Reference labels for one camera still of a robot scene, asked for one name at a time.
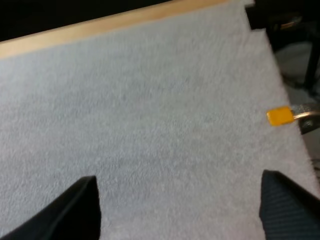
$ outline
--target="dark background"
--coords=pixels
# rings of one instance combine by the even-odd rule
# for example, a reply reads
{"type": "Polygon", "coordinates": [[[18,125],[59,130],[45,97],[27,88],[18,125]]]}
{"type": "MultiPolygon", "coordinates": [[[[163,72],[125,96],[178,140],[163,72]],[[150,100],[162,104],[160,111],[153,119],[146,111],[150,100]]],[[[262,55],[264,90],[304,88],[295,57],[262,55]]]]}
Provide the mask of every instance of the dark background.
{"type": "Polygon", "coordinates": [[[168,1],[0,0],[0,41],[168,1]]]}

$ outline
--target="fabric texture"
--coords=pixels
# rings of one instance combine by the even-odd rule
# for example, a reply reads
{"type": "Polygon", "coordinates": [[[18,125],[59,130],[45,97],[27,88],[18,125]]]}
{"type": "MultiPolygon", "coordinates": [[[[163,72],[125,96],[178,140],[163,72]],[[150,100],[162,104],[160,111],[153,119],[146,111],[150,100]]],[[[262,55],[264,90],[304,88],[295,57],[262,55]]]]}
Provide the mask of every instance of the fabric texture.
{"type": "Polygon", "coordinates": [[[264,239],[261,175],[319,196],[244,2],[0,60],[0,236],[96,175],[102,240],[264,239]]]}
{"type": "Polygon", "coordinates": [[[278,171],[264,171],[260,218],[267,240],[320,239],[320,201],[278,171]]]}
{"type": "Polygon", "coordinates": [[[97,179],[85,176],[0,240],[98,240],[100,230],[97,179]]]}

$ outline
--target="yellow clip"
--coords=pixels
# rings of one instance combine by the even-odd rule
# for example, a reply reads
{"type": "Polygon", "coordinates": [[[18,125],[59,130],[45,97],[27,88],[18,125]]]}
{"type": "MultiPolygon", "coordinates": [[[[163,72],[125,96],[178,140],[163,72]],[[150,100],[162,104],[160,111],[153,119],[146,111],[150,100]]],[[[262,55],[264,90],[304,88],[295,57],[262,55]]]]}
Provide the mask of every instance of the yellow clip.
{"type": "Polygon", "coordinates": [[[294,114],[288,106],[271,109],[266,113],[266,115],[272,126],[280,126],[295,121],[294,114]]]}

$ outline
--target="gray surface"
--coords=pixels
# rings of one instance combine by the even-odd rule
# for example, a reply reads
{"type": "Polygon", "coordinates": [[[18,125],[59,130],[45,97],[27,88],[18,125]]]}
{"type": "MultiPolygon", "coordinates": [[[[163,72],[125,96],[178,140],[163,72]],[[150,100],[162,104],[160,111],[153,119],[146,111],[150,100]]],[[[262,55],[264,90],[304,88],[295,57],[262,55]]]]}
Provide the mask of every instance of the gray surface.
{"type": "MultiPolygon", "coordinates": [[[[310,51],[310,44],[295,43],[276,53],[275,56],[279,68],[287,79],[300,83],[305,80],[310,51]]],[[[291,104],[317,102],[315,99],[311,98],[304,89],[295,89],[290,85],[286,85],[286,90],[291,104]]],[[[320,84],[317,86],[317,91],[320,92],[320,84]]],[[[320,180],[320,129],[303,135],[303,139],[309,155],[313,160],[313,164],[316,167],[316,174],[320,180]]]]}
{"type": "Polygon", "coordinates": [[[319,196],[265,34],[228,4],[0,61],[0,235],[97,175],[101,239],[264,239],[264,169],[319,196]]]}

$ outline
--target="wooden frame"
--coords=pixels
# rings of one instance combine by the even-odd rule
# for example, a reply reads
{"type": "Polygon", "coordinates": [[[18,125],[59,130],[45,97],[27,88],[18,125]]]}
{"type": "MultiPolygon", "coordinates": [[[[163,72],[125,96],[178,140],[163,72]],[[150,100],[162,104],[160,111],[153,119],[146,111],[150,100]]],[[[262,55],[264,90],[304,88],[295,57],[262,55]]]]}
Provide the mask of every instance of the wooden frame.
{"type": "Polygon", "coordinates": [[[225,2],[225,0],[173,0],[3,41],[0,42],[0,58],[69,43],[135,24],[180,15],[222,2],[225,2]]]}

